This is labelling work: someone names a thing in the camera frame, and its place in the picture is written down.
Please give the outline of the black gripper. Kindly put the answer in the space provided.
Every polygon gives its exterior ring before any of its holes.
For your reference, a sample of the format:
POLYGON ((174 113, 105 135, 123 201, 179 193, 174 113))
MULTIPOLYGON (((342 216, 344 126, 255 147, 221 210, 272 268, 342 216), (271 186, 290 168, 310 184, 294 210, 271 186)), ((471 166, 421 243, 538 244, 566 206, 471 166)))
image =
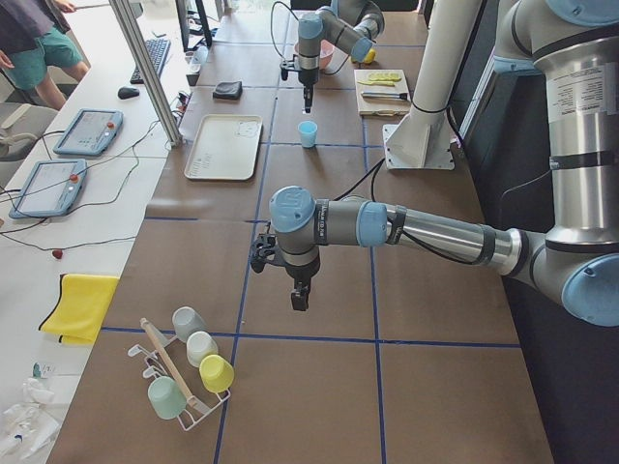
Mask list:
POLYGON ((300 69, 298 73, 299 82, 304 86, 304 113, 310 114, 313 104, 313 86, 319 80, 319 69, 300 69))
POLYGON ((320 270, 320 256, 316 255, 311 261, 302 265, 286 263, 285 270, 294 280, 294 288, 290 299, 292 308, 296 311, 307 311, 309 308, 309 295, 311 279, 320 270))

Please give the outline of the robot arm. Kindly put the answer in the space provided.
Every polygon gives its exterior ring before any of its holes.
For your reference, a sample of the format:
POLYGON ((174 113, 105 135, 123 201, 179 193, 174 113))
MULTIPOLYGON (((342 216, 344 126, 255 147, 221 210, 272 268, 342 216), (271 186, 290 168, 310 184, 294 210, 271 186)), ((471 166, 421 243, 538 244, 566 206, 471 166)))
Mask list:
POLYGON ((465 121, 463 150, 484 221, 470 223, 348 191, 317 199, 285 187, 251 265, 283 267, 291 303, 309 306, 324 246, 419 247, 487 266, 537 290, 589 324, 618 323, 618 5, 614 1, 501 1, 490 63, 500 89, 537 103, 489 100, 465 121))
POLYGON ((319 80, 322 42, 362 62, 384 28, 384 16, 372 1, 332 1, 300 17, 294 71, 303 85, 306 114, 311 112, 313 87, 319 80))

